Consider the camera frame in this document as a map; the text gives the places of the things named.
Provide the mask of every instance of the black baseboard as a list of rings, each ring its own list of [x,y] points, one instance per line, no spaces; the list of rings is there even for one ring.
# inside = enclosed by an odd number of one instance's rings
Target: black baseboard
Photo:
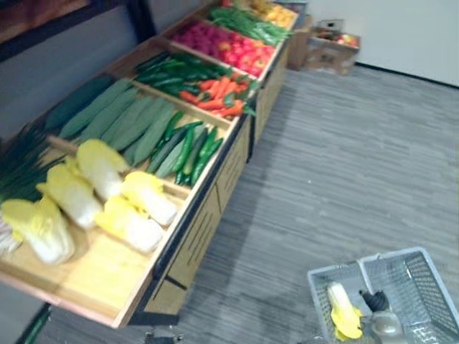
[[[446,83],[446,82],[441,82],[441,81],[436,81],[436,80],[432,80],[432,79],[427,79],[426,77],[418,77],[417,75],[412,75],[412,74],[408,74],[408,73],[398,72],[398,71],[396,71],[396,70],[388,70],[387,68],[372,66],[372,65],[370,65],[370,64],[365,64],[365,63],[360,63],[360,62],[356,62],[356,66],[369,68],[369,69],[371,69],[371,70],[381,70],[381,71],[383,71],[383,72],[388,72],[388,73],[397,74],[397,75],[403,75],[404,77],[412,77],[413,79],[418,79],[418,80],[422,80],[422,81],[427,81],[427,82],[431,82],[432,84],[442,85],[442,86],[454,88],[455,90],[459,90],[459,86],[456,86],[456,85],[451,85],[451,84],[448,84],[448,83]]]

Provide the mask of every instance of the cardboard box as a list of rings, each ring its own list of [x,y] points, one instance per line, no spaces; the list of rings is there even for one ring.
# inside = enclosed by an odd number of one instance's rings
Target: cardboard box
[[[290,38],[290,54],[288,56],[288,68],[299,70],[305,61],[308,53],[308,40],[313,28],[313,17],[306,16],[304,25],[300,29],[293,31]]]
[[[352,35],[358,42],[357,47],[339,44],[329,39],[315,37],[320,28],[313,28],[307,44],[304,66],[309,70],[329,70],[339,75],[348,75],[355,65],[360,50],[360,37]]]

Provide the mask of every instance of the wooden cabinet panel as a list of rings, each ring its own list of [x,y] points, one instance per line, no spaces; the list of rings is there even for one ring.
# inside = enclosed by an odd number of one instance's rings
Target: wooden cabinet panel
[[[169,270],[170,277],[185,287],[191,285],[219,221],[220,207],[214,186],[191,223],[188,234]]]
[[[217,192],[222,212],[230,200],[237,180],[239,179],[247,161],[249,134],[250,119],[247,119],[242,125],[241,131],[236,138],[236,142],[232,150],[229,152],[222,170],[217,177]]]
[[[183,305],[186,291],[167,280],[159,287],[155,297],[152,297],[145,306],[145,312],[177,315]]]
[[[268,81],[257,95],[257,110],[255,118],[255,142],[258,142],[271,114],[274,102],[278,98],[285,79],[285,68],[288,62],[288,46],[285,47],[274,66]]]

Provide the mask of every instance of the black metal frame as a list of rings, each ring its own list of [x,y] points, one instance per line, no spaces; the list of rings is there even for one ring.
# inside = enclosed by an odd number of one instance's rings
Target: black metal frame
[[[86,7],[53,19],[0,44],[0,62],[118,6],[126,6],[139,43],[156,34],[147,0],[92,0],[91,4]]]

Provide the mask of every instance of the gray wall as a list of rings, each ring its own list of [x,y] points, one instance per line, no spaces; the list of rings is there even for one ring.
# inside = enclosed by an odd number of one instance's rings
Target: gray wall
[[[136,45],[124,8],[86,21],[0,64],[0,136],[8,137]]]

